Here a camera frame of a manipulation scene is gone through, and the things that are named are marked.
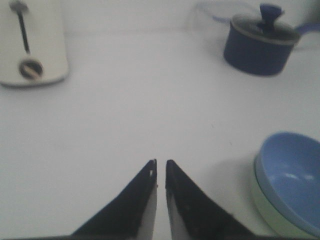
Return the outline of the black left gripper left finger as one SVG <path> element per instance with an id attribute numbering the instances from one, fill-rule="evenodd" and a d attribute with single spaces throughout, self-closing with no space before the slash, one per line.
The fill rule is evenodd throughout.
<path id="1" fill-rule="evenodd" d="M 128 185 L 73 234 L 77 238 L 152 238 L 157 209 L 157 161 L 149 160 Z"/>

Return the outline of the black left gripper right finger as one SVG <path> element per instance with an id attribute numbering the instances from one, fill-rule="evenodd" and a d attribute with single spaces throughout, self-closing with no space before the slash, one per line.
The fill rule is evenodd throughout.
<path id="1" fill-rule="evenodd" d="M 166 162 L 166 201 L 173 238 L 251 238 L 252 233 L 211 200 L 174 160 Z"/>

